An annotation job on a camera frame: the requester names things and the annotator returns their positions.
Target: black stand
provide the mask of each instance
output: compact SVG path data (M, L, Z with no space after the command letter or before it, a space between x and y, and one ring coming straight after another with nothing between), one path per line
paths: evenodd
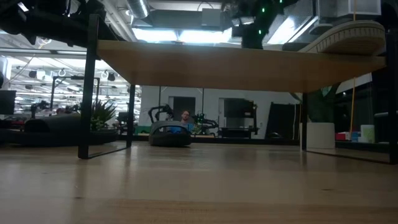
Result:
M97 43L98 43L98 26L100 22L99 15L91 14L88 23L88 46L86 55L86 68L85 78L83 86L83 101L81 103L81 139L78 146L78 157L80 159L92 159L94 157L103 156L112 152L118 152L131 147L132 141L132 121L134 120L134 97L136 93L135 83L131 83L130 89L130 103L129 111L127 113L127 141L126 147L122 149L116 149L108 152L100 152L94 154L88 154L88 141L90 135L90 123L91 123L91 105L93 100L93 87L94 87L94 75L95 75L95 61L100 58L96 54Z

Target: wooden desk surface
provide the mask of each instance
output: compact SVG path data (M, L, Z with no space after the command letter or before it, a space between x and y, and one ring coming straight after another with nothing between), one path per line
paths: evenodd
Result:
M99 40L97 54L129 83L308 92L378 70L384 57Z

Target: green plant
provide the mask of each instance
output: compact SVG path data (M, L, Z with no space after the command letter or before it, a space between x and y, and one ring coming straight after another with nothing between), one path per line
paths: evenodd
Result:
M331 87L322 88L308 93L308 117L315 123L333 123L335 96L340 83ZM295 93L291 93L293 98L302 103L302 100Z
M104 103L101 100L93 103L91 107L91 130L96 131L105 128L105 122L114 116L116 107L113 106L113 103L106 107L108 103L109 100Z

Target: wooden floor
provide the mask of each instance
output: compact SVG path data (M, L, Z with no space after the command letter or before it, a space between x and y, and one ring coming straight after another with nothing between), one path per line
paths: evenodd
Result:
M298 147L138 142L88 161L75 147L0 147L5 224L397 223L397 214L398 166Z

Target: red object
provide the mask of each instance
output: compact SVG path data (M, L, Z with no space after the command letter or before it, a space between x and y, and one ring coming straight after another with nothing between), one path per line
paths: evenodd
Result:
M344 134L344 133L336 133L336 140L345 141L346 140L346 134Z

